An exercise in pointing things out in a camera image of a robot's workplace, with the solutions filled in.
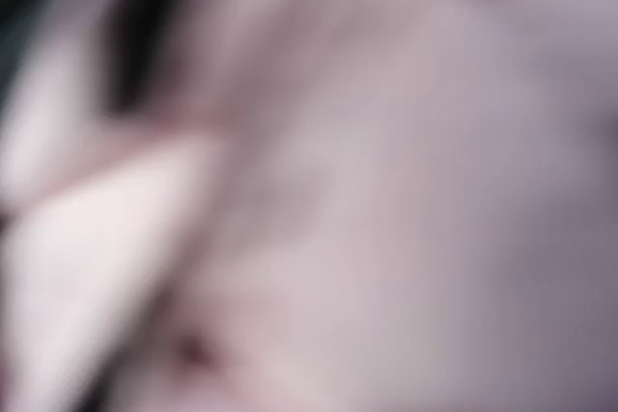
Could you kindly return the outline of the pink folding umbrella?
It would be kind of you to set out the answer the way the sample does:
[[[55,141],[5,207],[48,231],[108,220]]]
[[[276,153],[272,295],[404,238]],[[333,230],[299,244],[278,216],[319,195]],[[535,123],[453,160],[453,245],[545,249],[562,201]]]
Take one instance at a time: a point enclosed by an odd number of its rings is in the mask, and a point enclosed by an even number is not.
[[[613,411],[617,0],[45,0],[5,411]]]

